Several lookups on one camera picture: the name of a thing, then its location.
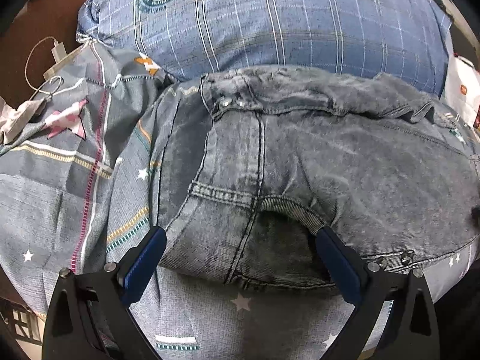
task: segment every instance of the pink star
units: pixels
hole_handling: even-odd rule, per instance
[[[70,107],[66,108],[62,112],[53,111],[51,115],[45,119],[45,128],[50,128],[50,133],[47,139],[54,137],[67,129],[78,135],[83,140],[86,140],[85,129],[83,128],[83,122],[80,117],[80,112],[85,104],[88,103],[87,99],[83,99],[80,102],[73,103]]]

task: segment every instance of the pink stripe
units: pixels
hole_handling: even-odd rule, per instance
[[[93,50],[93,46],[91,46],[91,48],[92,48],[92,51],[93,51],[93,55],[97,59],[98,81],[100,81],[102,79],[100,60],[97,57],[97,54],[95,53],[95,51]],[[97,173],[98,162],[100,161],[100,157],[103,154],[102,144],[100,142],[100,139],[102,137],[101,132],[102,132],[103,111],[104,111],[104,108],[105,108],[105,100],[106,99],[107,99],[107,91],[104,90],[103,91],[102,102],[100,103],[100,109],[98,110],[98,126],[97,126],[97,130],[95,131],[95,139],[96,139],[97,144],[98,144],[98,150],[97,150],[97,155],[95,156],[94,165],[92,167],[92,170],[90,171],[90,175],[88,176],[87,189],[85,191],[85,198],[84,198],[85,204],[83,205],[82,229],[80,231],[80,239],[78,240],[77,246],[75,247],[75,251],[73,252],[73,255],[72,255],[71,261],[70,261],[70,268],[73,271],[73,273],[76,273],[78,252],[80,251],[80,249],[82,247],[83,240],[85,239],[85,235],[86,235],[88,212],[90,211],[90,202],[91,202],[90,199],[91,199],[91,193],[92,193],[93,178],[95,177],[95,174]]]

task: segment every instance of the denim garment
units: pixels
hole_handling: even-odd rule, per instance
[[[451,21],[433,0],[87,0],[78,32],[180,81],[253,65],[402,78],[440,95]]]
[[[130,311],[163,359],[318,359],[352,311],[312,247],[322,224],[365,261],[423,269],[434,300],[477,256],[480,146],[399,79],[252,67],[167,87],[92,41],[59,74],[0,146],[0,263],[40,315],[61,267],[99,270],[158,224],[169,244]],[[43,129],[84,99],[85,140]]]

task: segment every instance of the orange star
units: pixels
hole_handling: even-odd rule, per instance
[[[158,72],[160,69],[160,66],[158,66],[152,58],[149,58],[147,56],[140,56],[138,58],[134,59],[135,62],[138,62],[139,64],[143,64],[145,66],[145,70],[150,73],[151,76],[154,76],[155,73]]]

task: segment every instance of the white cable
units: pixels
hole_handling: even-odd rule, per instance
[[[41,44],[42,42],[46,41],[47,39],[53,40],[54,46],[56,46],[56,45],[59,44],[58,41],[57,41],[53,36],[47,36],[47,37],[43,38],[43,39],[40,40],[35,46],[33,46],[32,51],[31,51],[30,54],[28,55],[27,62],[25,63],[25,81],[27,82],[28,86],[35,91],[35,93],[32,95],[32,97],[30,97],[30,99],[32,99],[37,93],[43,93],[44,95],[48,95],[48,97],[51,97],[51,96],[53,95],[53,93],[56,92],[56,90],[58,90],[59,86],[61,85],[61,84],[60,84],[60,85],[56,88],[55,91],[53,91],[53,92],[47,92],[47,91],[43,91],[43,90],[41,89],[41,88],[45,85],[45,82],[44,82],[42,85],[40,85],[40,88],[35,88],[35,87],[30,83],[30,81],[28,80],[28,77],[27,77],[28,62],[30,62],[30,57],[32,56],[33,51],[37,48],[37,46],[38,46],[39,44]],[[52,78],[49,80],[49,83],[51,83],[51,81],[52,81],[54,78],[60,78],[61,81],[63,81],[63,79],[62,79],[61,77],[59,77],[59,76],[54,76],[54,77],[52,77]]]

